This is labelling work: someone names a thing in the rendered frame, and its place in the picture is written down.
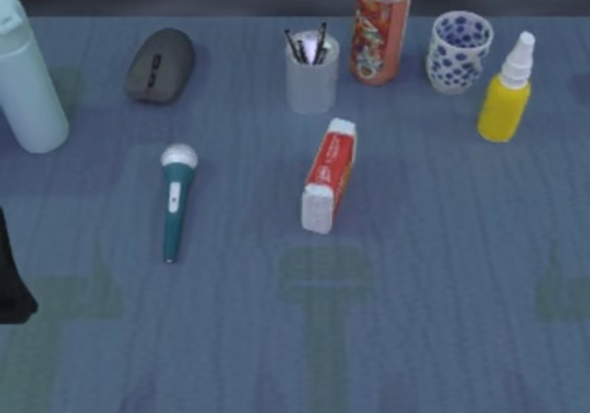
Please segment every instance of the light blue bottle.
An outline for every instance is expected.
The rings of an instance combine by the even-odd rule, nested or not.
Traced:
[[[47,153],[67,139],[69,123],[18,0],[0,0],[0,107],[30,153]]]
[[[186,198],[195,177],[198,158],[195,151],[185,144],[173,144],[161,157],[168,188],[168,203],[164,221],[164,262],[176,261],[183,236]]]

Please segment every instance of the patterned cup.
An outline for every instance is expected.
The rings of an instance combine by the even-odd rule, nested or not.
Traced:
[[[481,76],[493,36],[490,23],[474,13],[454,11],[438,17],[426,58],[432,86],[449,95],[473,86]]]

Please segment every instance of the black pen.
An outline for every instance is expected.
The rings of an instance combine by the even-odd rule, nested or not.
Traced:
[[[303,40],[297,40],[297,44],[299,45],[300,63],[308,65],[310,62],[307,61],[307,55],[305,54],[305,48],[303,47]]]
[[[324,63],[324,59],[325,59],[325,55],[327,53],[328,53],[328,50],[325,47],[323,47],[322,49],[320,49],[317,52],[317,54],[315,55],[316,56],[316,61],[315,61],[314,64],[315,65],[321,65],[321,64],[323,64]]]
[[[289,44],[289,47],[291,48],[291,51],[293,52],[293,58],[295,58],[297,60],[297,62],[300,63],[301,58],[299,57],[299,53],[297,52],[297,47],[295,47],[295,43],[293,42],[293,39],[291,38],[291,34],[290,34],[289,29],[285,29],[285,37],[287,37],[287,43]]]
[[[318,32],[318,40],[317,40],[317,46],[315,48],[315,57],[313,58],[313,63],[315,65],[320,63],[320,52],[323,50],[324,48],[324,41],[325,41],[325,30],[328,28],[328,24],[324,21],[321,25],[320,25],[320,31]]]

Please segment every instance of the computer mouse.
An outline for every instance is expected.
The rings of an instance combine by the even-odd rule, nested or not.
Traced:
[[[124,82],[135,101],[168,103],[183,91],[195,65],[195,49],[182,31],[161,29],[139,47]]]

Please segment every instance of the table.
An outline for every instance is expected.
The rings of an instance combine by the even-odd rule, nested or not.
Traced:
[[[35,18],[73,122],[52,154],[0,122],[0,204],[41,310],[0,326],[0,411],[580,413],[590,406],[590,20],[493,18],[485,80],[537,35],[512,143],[476,132],[486,81],[447,98],[412,18],[381,88],[341,60],[337,106],[291,113],[282,30],[318,18]],[[170,107],[123,78],[161,27],[198,67]],[[349,18],[329,28],[349,49]],[[359,158],[330,236],[301,229],[329,120]],[[159,155],[200,166],[181,260],[161,262]]]

